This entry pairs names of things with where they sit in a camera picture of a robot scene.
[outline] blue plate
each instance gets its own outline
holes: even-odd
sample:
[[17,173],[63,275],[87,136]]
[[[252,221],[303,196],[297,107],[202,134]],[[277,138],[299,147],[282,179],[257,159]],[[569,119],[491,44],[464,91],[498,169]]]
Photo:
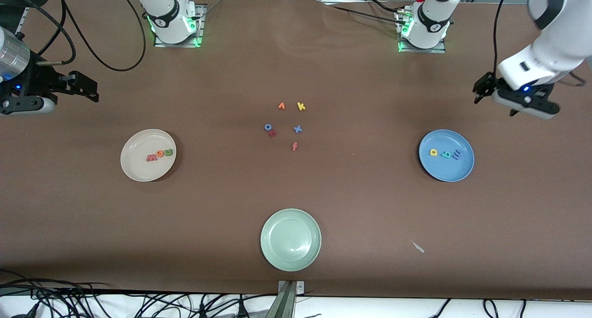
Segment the blue plate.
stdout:
[[461,134],[449,130],[429,132],[419,144],[423,168],[439,181],[461,181],[473,170],[473,148]]

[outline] white floor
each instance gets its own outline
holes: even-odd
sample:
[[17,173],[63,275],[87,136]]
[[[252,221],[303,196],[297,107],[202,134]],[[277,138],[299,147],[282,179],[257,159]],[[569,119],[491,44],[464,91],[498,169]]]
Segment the white floor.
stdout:
[[[237,298],[237,295],[223,297],[218,303]],[[112,318],[133,318],[142,305],[141,297],[127,297],[124,295],[101,295],[99,299],[105,310]],[[191,295],[191,305],[199,307],[201,295]],[[245,301],[245,308],[249,312],[260,312],[269,309],[274,297],[260,297]],[[91,302],[95,318],[106,318],[94,301]],[[25,314],[36,301],[28,296],[6,296],[0,298],[0,318],[11,318],[17,314]],[[444,299],[367,299],[367,298],[338,298],[338,297],[299,297],[296,303],[294,318],[310,318],[320,314],[319,318],[431,318],[440,309]],[[190,301],[185,297],[179,303],[190,307]],[[495,301],[499,318],[518,318],[522,301]],[[63,305],[55,307],[66,313]],[[142,314],[151,317],[162,305],[154,305]],[[221,312],[216,318],[226,314],[237,313],[237,306]],[[158,314],[158,318],[186,318],[190,312],[182,310],[167,310]],[[453,299],[440,318],[488,318],[478,299]],[[528,301],[524,318],[590,318],[592,317],[592,303],[569,301]],[[45,307],[40,307],[36,318],[51,318]]]

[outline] table surface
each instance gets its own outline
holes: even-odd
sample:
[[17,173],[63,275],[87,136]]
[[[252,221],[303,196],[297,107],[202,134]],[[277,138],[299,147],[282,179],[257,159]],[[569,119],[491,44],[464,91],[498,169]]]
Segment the table surface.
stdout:
[[[135,62],[140,32],[124,0],[67,1],[106,62]],[[58,0],[46,8],[59,16]],[[2,121],[1,265],[139,290],[273,293],[277,280],[305,280],[315,295],[589,298],[590,87],[556,86],[552,120],[474,105],[495,9],[459,5],[448,52],[427,55],[397,52],[387,22],[317,1],[223,0],[202,48],[150,46],[127,73],[95,61],[68,22],[78,58],[58,70],[97,80],[101,100],[63,95],[53,114]],[[23,28],[34,50],[53,31],[37,12]],[[501,58],[536,37],[525,6],[504,6]],[[44,57],[68,51],[60,37]],[[584,65],[577,73],[592,78]],[[147,128],[169,132],[178,157],[139,183],[119,157]],[[458,183],[418,161],[422,137],[440,128],[475,150]],[[300,272],[260,250],[265,220],[283,208],[307,211],[322,232]]]

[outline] green plate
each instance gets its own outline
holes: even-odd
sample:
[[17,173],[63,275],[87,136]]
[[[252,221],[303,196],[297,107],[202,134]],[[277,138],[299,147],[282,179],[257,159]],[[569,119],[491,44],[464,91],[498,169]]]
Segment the green plate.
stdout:
[[261,231],[261,251],[275,268],[286,272],[308,267],[319,255],[321,230],[302,210],[280,210],[265,222]]

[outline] white plate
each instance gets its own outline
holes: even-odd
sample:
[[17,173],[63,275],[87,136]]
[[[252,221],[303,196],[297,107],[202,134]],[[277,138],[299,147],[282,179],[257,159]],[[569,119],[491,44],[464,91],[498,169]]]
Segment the white plate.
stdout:
[[321,230],[311,215],[293,208],[271,215],[261,231],[261,251],[282,271],[308,267],[321,250]]
[[171,135],[161,130],[145,130],[129,138],[121,150],[121,168],[135,181],[154,181],[164,176],[175,162],[177,148]]

